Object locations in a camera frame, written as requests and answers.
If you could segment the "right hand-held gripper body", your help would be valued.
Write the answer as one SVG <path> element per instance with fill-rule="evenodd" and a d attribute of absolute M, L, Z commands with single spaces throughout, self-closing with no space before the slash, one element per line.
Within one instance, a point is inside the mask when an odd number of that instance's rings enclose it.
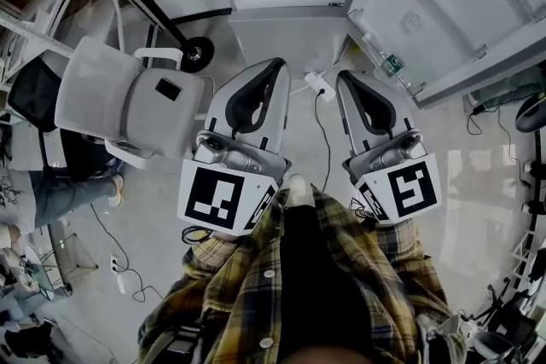
<path fill-rule="evenodd" d="M 379 224 L 399 224 L 442 205 L 436 156 L 425 149 L 419 130 L 409 130 L 343 166 L 363 197 L 367 215 Z"/>

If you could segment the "person's left forearm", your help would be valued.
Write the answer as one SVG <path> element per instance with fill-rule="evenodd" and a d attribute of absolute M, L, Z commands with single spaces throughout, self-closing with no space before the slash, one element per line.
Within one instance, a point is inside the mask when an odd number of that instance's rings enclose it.
<path fill-rule="evenodd" d="M 184 283 L 211 280 L 217 274 L 230 280 L 243 280 L 256 257 L 257 240 L 253 235 L 226 240 L 211 237 L 191 247 L 183 257 Z"/>

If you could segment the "person's right forearm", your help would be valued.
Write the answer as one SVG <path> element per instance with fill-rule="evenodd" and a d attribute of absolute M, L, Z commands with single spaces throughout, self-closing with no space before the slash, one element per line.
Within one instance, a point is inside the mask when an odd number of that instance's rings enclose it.
<path fill-rule="evenodd" d="M 413 219 L 394 225 L 377 225 L 375 238 L 388 262 L 397 271 L 413 271 L 431 263 Z"/>

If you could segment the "white refrigerator door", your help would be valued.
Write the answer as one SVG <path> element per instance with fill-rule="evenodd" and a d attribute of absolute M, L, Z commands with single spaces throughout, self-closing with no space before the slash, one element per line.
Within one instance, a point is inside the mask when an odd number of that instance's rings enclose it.
<path fill-rule="evenodd" d="M 427 108 L 546 60 L 546 0 L 354 0 L 425 82 Z"/>

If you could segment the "white power strip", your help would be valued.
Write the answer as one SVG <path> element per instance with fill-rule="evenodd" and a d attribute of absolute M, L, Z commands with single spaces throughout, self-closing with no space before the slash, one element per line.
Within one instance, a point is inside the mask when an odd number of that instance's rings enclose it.
<path fill-rule="evenodd" d="M 304 81 L 325 101 L 330 102 L 336 97 L 334 88 L 317 72 L 308 72 Z"/>

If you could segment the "clear green label water bottle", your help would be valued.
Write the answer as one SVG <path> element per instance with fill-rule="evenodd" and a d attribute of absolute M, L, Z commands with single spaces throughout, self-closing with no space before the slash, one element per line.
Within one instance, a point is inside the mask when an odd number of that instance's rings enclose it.
<path fill-rule="evenodd" d="M 412 83 L 404 70 L 404 63 L 391 51 L 383 49 L 377 38 L 370 32 L 362 36 L 369 58 L 387 78 L 396 78 L 410 92 Z"/>

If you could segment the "black phone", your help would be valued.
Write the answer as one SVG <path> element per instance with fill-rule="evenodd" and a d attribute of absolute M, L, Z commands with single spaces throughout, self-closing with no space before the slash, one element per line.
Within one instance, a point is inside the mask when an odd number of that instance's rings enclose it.
<path fill-rule="evenodd" d="M 155 90 L 170 101 L 176 101 L 183 89 L 172 81 L 161 78 L 155 86 Z"/>

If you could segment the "black pole with wheel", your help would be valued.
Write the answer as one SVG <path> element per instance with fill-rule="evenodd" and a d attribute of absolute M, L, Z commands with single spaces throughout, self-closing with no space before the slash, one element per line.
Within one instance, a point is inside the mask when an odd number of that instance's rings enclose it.
<path fill-rule="evenodd" d="M 214 45 L 209 38 L 186 38 L 155 0 L 138 0 L 158 22 L 178 41 L 183 52 L 180 69 L 196 73 L 207 67 L 214 56 Z"/>

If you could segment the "clear door bin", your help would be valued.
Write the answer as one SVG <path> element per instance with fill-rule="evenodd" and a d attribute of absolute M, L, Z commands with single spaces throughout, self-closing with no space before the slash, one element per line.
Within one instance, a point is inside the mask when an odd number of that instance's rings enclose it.
<path fill-rule="evenodd" d="M 426 83 L 414 78 L 402 52 L 379 35 L 365 17 L 363 9 L 351 10 L 346 18 L 351 24 L 355 42 L 372 61 L 378 78 L 404 90 L 411 97 L 423 91 Z"/>

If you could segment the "white grey office chair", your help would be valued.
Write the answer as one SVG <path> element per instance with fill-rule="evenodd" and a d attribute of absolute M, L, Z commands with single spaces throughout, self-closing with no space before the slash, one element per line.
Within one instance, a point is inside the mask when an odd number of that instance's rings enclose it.
<path fill-rule="evenodd" d="M 55 125 L 102 139 L 110 154 L 138 169 L 154 156 L 183 159 L 205 81 L 183 72 L 182 58 L 174 48 L 140 48 L 128 55 L 83 37 L 61 78 Z M 161 78 L 183 89 L 176 101 L 155 90 Z"/>

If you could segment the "grey green cloth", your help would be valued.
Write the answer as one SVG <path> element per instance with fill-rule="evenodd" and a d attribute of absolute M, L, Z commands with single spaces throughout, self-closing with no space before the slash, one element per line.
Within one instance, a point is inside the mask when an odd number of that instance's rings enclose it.
<path fill-rule="evenodd" d="M 525 99 L 544 88 L 546 69 L 536 65 L 469 93 L 468 101 L 472 107 L 496 107 Z"/>

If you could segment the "yellow plaid shirt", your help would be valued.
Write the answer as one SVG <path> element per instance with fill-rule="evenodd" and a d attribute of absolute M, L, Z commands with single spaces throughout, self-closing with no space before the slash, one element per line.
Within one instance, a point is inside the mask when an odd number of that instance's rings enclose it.
<path fill-rule="evenodd" d="M 397 271 L 362 220 L 314 186 L 271 202 L 243 280 L 182 278 L 145 319 L 137 364 L 421 364 L 416 319 L 449 308 L 432 259 Z"/>

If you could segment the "white floor socket strip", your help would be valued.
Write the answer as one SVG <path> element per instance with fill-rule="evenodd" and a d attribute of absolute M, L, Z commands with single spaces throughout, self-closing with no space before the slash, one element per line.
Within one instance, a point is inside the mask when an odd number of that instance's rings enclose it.
<path fill-rule="evenodd" d="M 110 255 L 110 270 L 114 274 L 119 293 L 126 294 L 125 284 L 123 282 L 122 274 L 124 269 L 119 265 L 118 258 L 114 254 Z"/>

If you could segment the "small glass table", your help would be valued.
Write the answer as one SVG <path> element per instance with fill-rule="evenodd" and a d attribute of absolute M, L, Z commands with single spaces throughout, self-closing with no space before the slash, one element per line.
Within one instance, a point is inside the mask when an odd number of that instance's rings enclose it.
<path fill-rule="evenodd" d="M 62 222 L 37 230 L 24 255 L 27 271 L 48 301 L 70 297 L 78 280 L 99 269 L 78 235 Z"/>

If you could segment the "black mesh chair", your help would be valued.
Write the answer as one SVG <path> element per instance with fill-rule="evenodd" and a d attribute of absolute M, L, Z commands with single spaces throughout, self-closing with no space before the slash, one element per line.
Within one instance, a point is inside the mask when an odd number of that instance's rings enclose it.
<path fill-rule="evenodd" d="M 36 57 L 19 70 L 8 95 L 8 104 L 42 132 L 55 125 L 55 105 L 61 78 Z"/>

